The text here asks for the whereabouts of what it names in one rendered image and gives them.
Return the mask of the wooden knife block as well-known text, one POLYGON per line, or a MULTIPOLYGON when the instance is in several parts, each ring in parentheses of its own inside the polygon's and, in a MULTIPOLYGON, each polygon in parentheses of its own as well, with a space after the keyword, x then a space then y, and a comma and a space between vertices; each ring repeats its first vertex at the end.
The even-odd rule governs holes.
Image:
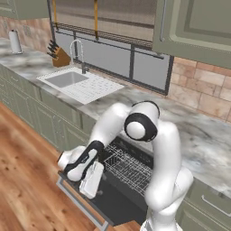
POLYGON ((50 41, 47 53, 52 57, 54 67, 64 67, 70 64, 70 56, 55 41, 50 41))

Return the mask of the silver tap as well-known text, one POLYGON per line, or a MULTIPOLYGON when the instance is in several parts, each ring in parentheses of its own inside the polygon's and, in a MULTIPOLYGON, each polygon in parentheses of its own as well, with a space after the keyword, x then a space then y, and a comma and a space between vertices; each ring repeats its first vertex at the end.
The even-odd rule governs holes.
POLYGON ((85 59, 84 59, 84 47, 83 47, 83 43, 82 43, 82 41, 80 39, 75 39, 74 41, 71 42, 71 44, 69 46, 71 65, 74 65, 72 45, 75 42, 80 44, 81 69, 82 69, 82 74, 86 74, 88 72, 89 68, 86 66, 86 62, 85 62, 85 59))

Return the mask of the green drawer front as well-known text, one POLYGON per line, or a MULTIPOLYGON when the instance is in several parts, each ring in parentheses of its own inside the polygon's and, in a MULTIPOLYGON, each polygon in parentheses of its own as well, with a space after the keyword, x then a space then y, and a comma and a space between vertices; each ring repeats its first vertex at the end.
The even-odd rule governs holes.
POLYGON ((228 231, 231 231, 231 217, 227 217, 226 215, 212 208, 209 204, 201 199, 201 195, 205 195, 205 198, 208 201, 223 209, 226 213, 231 213, 231 198, 197 179, 194 180, 187 194, 187 199, 190 203, 208 214, 211 218, 224 226, 228 231))

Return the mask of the green wall cupboard door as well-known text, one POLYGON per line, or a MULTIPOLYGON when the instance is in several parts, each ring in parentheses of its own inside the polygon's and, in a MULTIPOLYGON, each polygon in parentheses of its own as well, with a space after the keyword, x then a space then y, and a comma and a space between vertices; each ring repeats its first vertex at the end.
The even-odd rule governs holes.
POLYGON ((231 0, 157 0, 152 50, 231 69, 231 0))

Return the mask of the dark dishwasher door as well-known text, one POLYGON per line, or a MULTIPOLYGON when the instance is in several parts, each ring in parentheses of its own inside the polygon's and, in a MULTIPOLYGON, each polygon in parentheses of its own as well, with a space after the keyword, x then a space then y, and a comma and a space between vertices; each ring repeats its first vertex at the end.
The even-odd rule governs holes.
POLYGON ((60 177, 80 195, 100 216, 111 226, 136 221, 141 225, 146 219, 147 205, 144 197, 128 187, 109 171, 103 173, 98 193, 93 199, 88 199, 79 191, 79 182, 71 181, 62 172, 60 177))

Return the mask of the black dishwasher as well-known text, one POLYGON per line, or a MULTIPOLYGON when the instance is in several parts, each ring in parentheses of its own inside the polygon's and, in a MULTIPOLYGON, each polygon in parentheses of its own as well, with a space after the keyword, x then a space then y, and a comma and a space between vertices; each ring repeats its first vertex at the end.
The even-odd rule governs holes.
MULTIPOLYGON (((132 144, 123 140, 120 137, 116 137, 116 139, 113 142, 111 142, 110 144, 113 144, 116 147, 121 148, 123 151, 127 152, 132 157, 134 157, 136 160, 138 160, 139 162, 148 166, 152 170, 153 157, 149 153, 144 152, 143 150, 137 148, 136 146, 133 146, 132 144)), ((105 149, 103 152, 103 163, 104 163, 104 160, 106 159, 106 155, 107 155, 107 152, 105 149)))

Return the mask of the dark framed window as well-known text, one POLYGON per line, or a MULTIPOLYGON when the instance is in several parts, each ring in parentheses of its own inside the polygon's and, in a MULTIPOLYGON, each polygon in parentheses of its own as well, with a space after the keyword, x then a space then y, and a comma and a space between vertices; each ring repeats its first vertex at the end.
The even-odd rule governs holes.
MULTIPOLYGON (((166 96, 169 92, 173 57, 142 46, 117 42, 97 35, 66 30, 52 24, 48 2, 51 34, 60 41, 65 36, 80 39, 84 47, 85 62, 100 72, 113 75, 138 86, 166 96)), ((74 61, 79 62, 80 44, 74 46, 74 61)))

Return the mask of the green base cupboard run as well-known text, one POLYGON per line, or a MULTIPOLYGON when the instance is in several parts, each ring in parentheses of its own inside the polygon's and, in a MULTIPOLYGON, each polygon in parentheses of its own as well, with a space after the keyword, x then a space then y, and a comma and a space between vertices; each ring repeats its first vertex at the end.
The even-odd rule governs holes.
POLYGON ((2 64, 0 101, 59 151, 86 145, 96 122, 2 64))

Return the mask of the beige window blind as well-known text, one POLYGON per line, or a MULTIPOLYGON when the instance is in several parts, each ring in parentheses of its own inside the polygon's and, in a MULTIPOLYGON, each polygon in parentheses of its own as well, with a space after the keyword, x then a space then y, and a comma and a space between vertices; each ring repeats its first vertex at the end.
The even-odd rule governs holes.
POLYGON ((152 48, 157 0, 49 0, 52 24, 152 48))

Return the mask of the green base cupboard door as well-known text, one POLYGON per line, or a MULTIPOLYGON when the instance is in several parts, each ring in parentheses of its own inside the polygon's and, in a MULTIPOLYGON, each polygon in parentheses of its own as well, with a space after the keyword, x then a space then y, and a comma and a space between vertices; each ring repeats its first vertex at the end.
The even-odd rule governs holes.
POLYGON ((176 221, 183 231, 228 231, 208 214, 187 201, 181 203, 176 221))

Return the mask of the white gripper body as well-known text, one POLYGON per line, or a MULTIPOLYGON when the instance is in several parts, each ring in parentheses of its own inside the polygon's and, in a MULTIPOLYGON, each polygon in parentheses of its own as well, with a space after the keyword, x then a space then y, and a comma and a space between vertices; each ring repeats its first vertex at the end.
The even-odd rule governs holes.
POLYGON ((93 199, 96 196, 103 171, 104 165, 100 162, 94 162, 88 168, 85 179, 79 185, 79 191, 88 199, 93 199))

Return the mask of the white sink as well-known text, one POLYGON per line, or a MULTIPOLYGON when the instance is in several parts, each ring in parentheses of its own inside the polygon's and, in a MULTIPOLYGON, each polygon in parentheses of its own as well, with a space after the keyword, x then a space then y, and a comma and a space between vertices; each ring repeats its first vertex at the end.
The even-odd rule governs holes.
POLYGON ((124 87, 90 72, 83 74, 82 70, 76 67, 55 71, 37 79, 83 105, 124 87))

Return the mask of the green wall cupboard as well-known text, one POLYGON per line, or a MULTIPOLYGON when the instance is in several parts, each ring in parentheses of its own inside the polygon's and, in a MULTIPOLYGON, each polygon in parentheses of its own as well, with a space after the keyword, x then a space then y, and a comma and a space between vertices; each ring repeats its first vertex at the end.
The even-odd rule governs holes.
POLYGON ((0 16, 16 20, 48 18, 47 0, 0 0, 0 16))

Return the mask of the white paper towel roll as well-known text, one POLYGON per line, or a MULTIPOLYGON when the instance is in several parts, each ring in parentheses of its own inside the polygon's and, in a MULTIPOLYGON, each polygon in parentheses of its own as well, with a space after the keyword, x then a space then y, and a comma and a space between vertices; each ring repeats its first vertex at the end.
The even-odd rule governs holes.
POLYGON ((9 39, 11 43, 11 49, 13 54, 22 54, 21 43, 19 40, 18 32, 16 30, 11 30, 9 32, 9 39))

